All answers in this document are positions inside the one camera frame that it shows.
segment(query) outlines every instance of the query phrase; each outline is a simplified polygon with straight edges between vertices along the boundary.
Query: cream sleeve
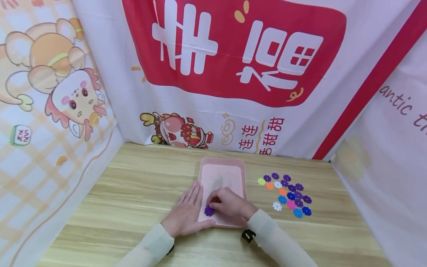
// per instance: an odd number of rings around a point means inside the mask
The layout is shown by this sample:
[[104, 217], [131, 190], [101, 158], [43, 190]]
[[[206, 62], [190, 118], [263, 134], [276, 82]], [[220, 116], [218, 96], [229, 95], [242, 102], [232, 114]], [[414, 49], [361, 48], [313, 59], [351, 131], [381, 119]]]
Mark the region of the cream sleeve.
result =
[[317, 267], [310, 256], [263, 210], [258, 210], [248, 221], [255, 241], [281, 267]]
[[116, 267], [153, 267], [172, 249], [174, 239], [161, 224], [153, 227]]

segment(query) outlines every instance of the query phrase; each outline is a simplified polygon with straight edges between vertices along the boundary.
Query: wooden table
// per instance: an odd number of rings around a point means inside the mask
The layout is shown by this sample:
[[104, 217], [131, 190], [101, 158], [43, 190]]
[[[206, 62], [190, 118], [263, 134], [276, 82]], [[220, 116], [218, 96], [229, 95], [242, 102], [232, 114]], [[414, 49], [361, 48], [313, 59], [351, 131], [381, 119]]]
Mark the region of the wooden table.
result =
[[[197, 180], [205, 156], [239, 158], [246, 164], [248, 198], [270, 214], [320, 266], [390, 266], [365, 221], [327, 162], [125, 144], [70, 218], [39, 267], [106, 267], [131, 250]], [[257, 179], [289, 174], [304, 185], [313, 215], [296, 218], [286, 207], [272, 208], [279, 196]], [[159, 266], [277, 266], [241, 230], [209, 229], [178, 238]]]

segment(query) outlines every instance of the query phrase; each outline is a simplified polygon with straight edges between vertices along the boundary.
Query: pink tray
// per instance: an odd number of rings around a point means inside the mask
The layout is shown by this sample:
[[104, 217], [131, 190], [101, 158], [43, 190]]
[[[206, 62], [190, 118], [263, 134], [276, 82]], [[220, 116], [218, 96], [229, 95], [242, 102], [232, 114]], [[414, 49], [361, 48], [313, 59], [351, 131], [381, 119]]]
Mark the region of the pink tray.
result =
[[200, 162], [198, 180], [203, 185], [203, 201], [198, 221], [213, 219], [217, 227], [242, 228], [241, 218], [231, 218], [218, 211], [215, 211], [212, 217], [208, 217], [205, 215], [205, 207], [210, 193], [221, 187], [229, 187], [237, 195], [248, 199], [245, 163], [234, 158], [204, 157]]

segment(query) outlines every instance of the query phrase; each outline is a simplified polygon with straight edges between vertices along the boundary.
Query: fabric backdrop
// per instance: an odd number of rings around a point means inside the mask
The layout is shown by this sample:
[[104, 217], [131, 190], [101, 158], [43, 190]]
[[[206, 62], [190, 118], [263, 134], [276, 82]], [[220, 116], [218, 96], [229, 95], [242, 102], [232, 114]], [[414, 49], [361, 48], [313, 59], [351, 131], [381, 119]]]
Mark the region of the fabric backdrop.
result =
[[394, 266], [427, 263], [427, 32], [362, 113], [332, 163]]
[[320, 159], [427, 19], [420, 0], [74, 3], [127, 141]]
[[35, 266], [123, 144], [70, 0], [0, 0], [0, 266]]

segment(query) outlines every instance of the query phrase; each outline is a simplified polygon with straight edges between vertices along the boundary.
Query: plaid pattern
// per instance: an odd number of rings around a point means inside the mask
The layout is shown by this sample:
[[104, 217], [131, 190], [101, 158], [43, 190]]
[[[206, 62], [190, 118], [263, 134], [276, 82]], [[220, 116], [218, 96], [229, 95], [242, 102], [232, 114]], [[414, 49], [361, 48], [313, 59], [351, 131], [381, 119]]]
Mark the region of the plaid pattern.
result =
[[[71, 0], [0, 0], [0, 44], [9, 32], [25, 32], [31, 26], [56, 22], [59, 18], [76, 18]], [[85, 67], [94, 70], [107, 97], [88, 45], [85, 41], [76, 41], [75, 45], [85, 52]], [[10, 253], [15, 255], [14, 245], [22, 245], [23, 240], [58, 209], [77, 186], [90, 159], [105, 147], [116, 126], [106, 99], [102, 107], [107, 115], [99, 119], [91, 138], [85, 141], [84, 134], [77, 138], [51, 116], [46, 116], [47, 94], [33, 88], [21, 93], [34, 100], [32, 111], [25, 112], [18, 105], [0, 102], [0, 258]], [[31, 130], [27, 145], [9, 143], [16, 125]]]

